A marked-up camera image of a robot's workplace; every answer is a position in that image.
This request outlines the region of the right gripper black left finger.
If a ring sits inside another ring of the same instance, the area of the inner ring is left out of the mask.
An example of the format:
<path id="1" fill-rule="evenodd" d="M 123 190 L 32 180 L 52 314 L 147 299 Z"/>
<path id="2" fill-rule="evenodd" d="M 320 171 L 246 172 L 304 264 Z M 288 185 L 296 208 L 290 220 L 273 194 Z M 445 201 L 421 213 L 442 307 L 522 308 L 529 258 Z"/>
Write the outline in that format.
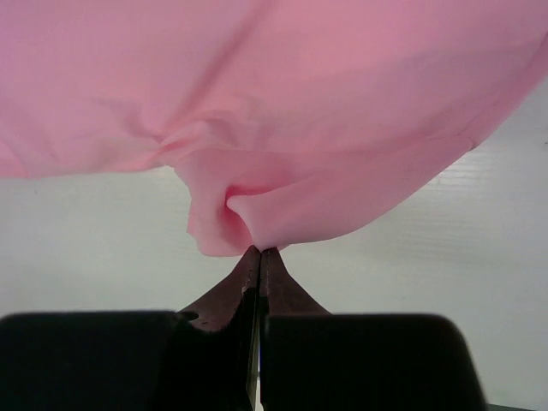
<path id="1" fill-rule="evenodd" d="M 180 311 L 1 320 L 4 410 L 252 410 L 260 254 Z"/>

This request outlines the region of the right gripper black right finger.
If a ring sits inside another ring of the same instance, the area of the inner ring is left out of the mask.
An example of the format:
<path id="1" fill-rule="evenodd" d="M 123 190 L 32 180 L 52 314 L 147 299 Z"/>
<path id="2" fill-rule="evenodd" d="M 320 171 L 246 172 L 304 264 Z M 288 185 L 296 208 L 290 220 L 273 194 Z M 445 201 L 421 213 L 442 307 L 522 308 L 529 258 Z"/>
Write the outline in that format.
<path id="1" fill-rule="evenodd" d="M 333 314 L 260 259 L 260 400 L 266 410 L 484 410 L 466 341 L 424 313 Z"/>

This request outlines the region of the pink t shirt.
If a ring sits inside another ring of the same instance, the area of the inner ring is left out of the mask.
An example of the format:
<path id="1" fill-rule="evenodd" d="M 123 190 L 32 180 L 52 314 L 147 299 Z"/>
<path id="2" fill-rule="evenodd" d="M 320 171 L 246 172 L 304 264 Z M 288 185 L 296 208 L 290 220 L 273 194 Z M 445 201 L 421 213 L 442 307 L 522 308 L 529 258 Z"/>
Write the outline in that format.
<path id="1" fill-rule="evenodd" d="M 4 1 L 1 174 L 169 166 L 203 254 L 322 241 L 546 76 L 544 1 Z"/>

